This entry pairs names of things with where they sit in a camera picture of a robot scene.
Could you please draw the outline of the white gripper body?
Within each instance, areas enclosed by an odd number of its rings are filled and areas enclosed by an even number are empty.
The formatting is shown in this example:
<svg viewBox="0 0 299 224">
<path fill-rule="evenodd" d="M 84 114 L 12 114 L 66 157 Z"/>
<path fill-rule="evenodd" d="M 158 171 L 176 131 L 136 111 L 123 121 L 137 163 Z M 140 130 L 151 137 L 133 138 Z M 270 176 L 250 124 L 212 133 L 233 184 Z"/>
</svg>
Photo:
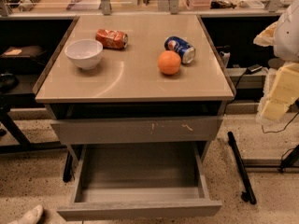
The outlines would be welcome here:
<svg viewBox="0 0 299 224">
<path fill-rule="evenodd" d="M 266 74 L 264 85 L 263 85 L 263 98 L 265 100 L 274 100 L 272 94 L 272 88 L 275 83 L 277 70 L 270 68 Z"/>
</svg>

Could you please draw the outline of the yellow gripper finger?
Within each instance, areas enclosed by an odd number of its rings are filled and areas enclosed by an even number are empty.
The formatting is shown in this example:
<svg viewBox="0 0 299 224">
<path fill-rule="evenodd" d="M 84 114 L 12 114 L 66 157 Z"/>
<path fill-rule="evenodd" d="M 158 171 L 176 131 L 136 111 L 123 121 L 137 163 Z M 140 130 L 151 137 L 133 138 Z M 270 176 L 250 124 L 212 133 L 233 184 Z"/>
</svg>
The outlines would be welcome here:
<svg viewBox="0 0 299 224">
<path fill-rule="evenodd" d="M 274 100 L 292 105 L 299 98 L 299 63 L 285 62 L 276 74 L 272 88 Z"/>
<path fill-rule="evenodd" d="M 260 123 L 276 122 L 279 121 L 288 110 L 289 107 L 287 105 L 263 97 L 257 108 L 256 120 Z"/>
</svg>

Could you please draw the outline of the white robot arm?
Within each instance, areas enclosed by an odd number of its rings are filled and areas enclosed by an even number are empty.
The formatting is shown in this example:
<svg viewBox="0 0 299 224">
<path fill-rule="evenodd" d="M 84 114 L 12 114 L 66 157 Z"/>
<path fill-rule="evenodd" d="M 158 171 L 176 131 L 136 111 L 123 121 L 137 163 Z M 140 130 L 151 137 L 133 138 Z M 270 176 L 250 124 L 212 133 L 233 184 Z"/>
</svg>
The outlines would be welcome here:
<svg viewBox="0 0 299 224">
<path fill-rule="evenodd" d="M 272 46 L 275 56 L 284 62 L 278 70 L 269 70 L 258 105 L 256 120 L 268 125 L 279 121 L 299 99 L 299 0 L 293 0 L 278 21 L 259 33 L 253 43 Z"/>
</svg>

